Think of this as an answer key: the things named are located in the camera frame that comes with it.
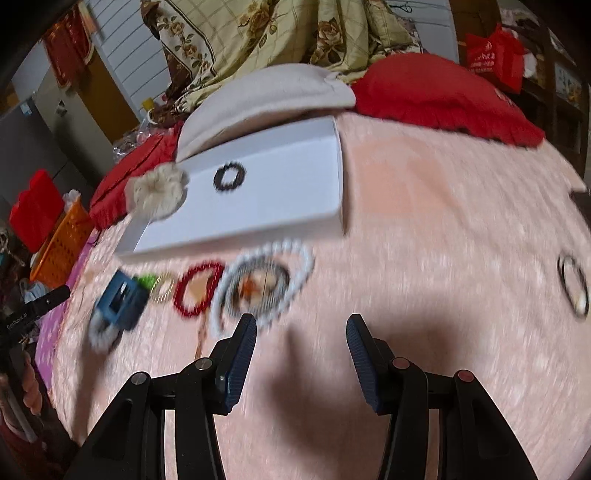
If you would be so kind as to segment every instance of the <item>black bracelet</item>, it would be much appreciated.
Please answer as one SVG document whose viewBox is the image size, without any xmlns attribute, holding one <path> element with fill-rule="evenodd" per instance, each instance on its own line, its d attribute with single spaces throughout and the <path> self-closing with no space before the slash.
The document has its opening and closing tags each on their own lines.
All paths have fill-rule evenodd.
<svg viewBox="0 0 591 480">
<path fill-rule="evenodd" d="M 228 170 L 236 170 L 236 178 L 232 183 L 222 183 L 223 176 Z M 213 178 L 213 186 L 218 192 L 229 192 L 236 190 L 244 182 L 246 176 L 246 170 L 242 165 L 237 162 L 226 163 L 223 167 L 220 167 L 216 175 Z"/>
<path fill-rule="evenodd" d="M 577 274 L 577 276 L 579 278 L 579 284 L 580 284 L 579 286 L 581 287 L 581 289 L 584 292 L 584 295 L 585 295 L 585 310 L 584 310 L 584 312 L 577 311 L 576 299 L 574 299 L 573 296 L 570 294 L 569 288 L 566 285 L 566 276 L 564 274 L 564 268 L 567 263 L 569 263 L 573 267 L 575 273 Z M 570 306 L 572 307 L 575 316 L 577 316 L 579 318 L 586 318 L 587 315 L 589 314 L 589 289 L 587 287 L 587 279 L 585 278 L 585 274 L 583 272 L 583 269 L 581 268 L 579 263 L 576 261 L 576 259 L 572 255 L 561 253 L 558 256 L 558 275 L 560 276 L 560 283 L 562 283 L 562 289 L 564 291 L 564 294 L 568 298 Z"/>
</svg>

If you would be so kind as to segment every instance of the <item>white fluffy hair tie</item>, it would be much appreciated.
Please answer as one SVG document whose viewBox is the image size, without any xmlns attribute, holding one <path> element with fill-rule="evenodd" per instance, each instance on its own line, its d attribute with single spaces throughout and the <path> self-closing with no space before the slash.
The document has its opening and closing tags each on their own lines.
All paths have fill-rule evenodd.
<svg viewBox="0 0 591 480">
<path fill-rule="evenodd" d="M 184 172 L 174 162 L 130 178 L 125 186 L 127 211 L 150 222 L 166 218 L 183 204 L 186 184 Z"/>
</svg>

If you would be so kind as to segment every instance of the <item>orange basket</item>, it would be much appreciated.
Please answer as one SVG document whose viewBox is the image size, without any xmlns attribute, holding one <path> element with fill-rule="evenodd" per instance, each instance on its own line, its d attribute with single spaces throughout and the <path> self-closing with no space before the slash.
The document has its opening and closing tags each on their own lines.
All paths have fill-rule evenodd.
<svg viewBox="0 0 591 480">
<path fill-rule="evenodd" d="M 50 288 L 65 284 L 94 227 L 80 199 L 76 200 L 47 247 L 44 246 L 44 251 L 39 253 L 30 280 L 40 281 Z"/>
</svg>

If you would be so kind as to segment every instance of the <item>red bag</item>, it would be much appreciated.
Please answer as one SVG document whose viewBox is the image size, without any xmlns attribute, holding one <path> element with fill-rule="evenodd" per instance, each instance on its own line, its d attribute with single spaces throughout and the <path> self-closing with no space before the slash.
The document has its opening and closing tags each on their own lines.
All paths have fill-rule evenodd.
<svg viewBox="0 0 591 480">
<path fill-rule="evenodd" d="M 520 93 L 525 49 L 500 24 L 489 38 L 466 34 L 468 70 L 510 93 Z"/>
</svg>

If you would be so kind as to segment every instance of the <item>red cloth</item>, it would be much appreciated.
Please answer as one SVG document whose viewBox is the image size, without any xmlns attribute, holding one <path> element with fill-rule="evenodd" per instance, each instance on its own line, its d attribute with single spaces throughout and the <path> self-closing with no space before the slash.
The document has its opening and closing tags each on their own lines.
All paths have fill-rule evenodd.
<svg viewBox="0 0 591 480">
<path fill-rule="evenodd" d="M 102 180 L 90 201 L 90 217 L 98 230 L 110 227 L 127 215 L 125 185 L 131 177 L 140 177 L 161 163 L 172 161 L 182 123 L 167 135 L 153 135 L 128 153 Z"/>
<path fill-rule="evenodd" d="M 375 118 L 537 147 L 544 131 L 493 84 L 428 53 L 393 55 L 374 63 L 353 86 L 355 109 Z"/>
<path fill-rule="evenodd" d="M 95 51 L 77 5 L 43 35 L 43 43 L 60 87 L 80 80 Z"/>
</svg>

